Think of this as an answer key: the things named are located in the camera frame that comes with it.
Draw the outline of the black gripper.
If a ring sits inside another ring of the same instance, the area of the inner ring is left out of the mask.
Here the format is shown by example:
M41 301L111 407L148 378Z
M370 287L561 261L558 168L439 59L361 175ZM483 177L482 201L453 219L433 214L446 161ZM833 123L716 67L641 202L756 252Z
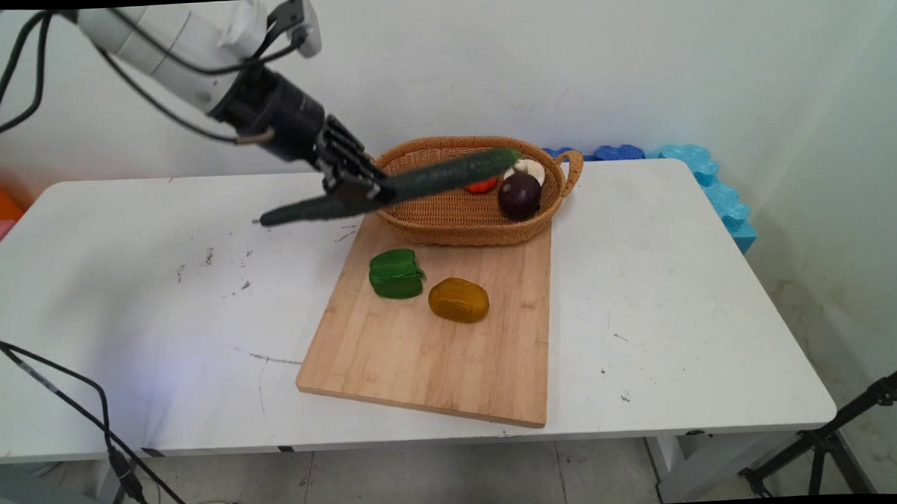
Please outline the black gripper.
M365 146L310 94L268 66L242 71L211 112L240 137L284 162L303 161L324 175L324 191L344 207L385 206L397 190L374 165Z

